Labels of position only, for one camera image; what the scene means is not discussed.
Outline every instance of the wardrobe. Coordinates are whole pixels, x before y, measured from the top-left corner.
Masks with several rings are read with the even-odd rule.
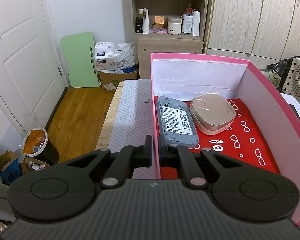
[[[258,68],[300,56],[300,0],[211,0],[205,53]]]

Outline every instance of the white wall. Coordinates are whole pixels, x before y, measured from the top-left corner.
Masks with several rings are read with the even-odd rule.
[[[47,0],[50,23],[61,63],[68,70],[60,50],[67,35],[92,32],[94,41],[130,42],[129,0]]]
[[[18,153],[18,149],[22,143],[21,135],[13,128],[9,120],[0,109],[0,155],[6,150]]]

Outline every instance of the toilet paper package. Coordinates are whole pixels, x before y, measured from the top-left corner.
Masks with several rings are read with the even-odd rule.
[[[124,69],[138,64],[138,49],[134,42],[97,42],[94,60],[99,71]]]

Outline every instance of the green board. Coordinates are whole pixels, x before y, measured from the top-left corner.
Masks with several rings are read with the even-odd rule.
[[[101,83],[94,65],[93,34],[65,36],[60,44],[68,66],[70,85],[74,88],[99,87]]]

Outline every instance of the pink box on shelf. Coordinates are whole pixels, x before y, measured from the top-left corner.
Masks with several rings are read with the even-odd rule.
[[[240,98],[268,143],[280,173],[300,191],[300,122],[278,90],[249,60],[203,54],[152,53],[154,149],[160,165],[154,96],[191,101],[203,93]],[[300,201],[292,220],[300,226]]]

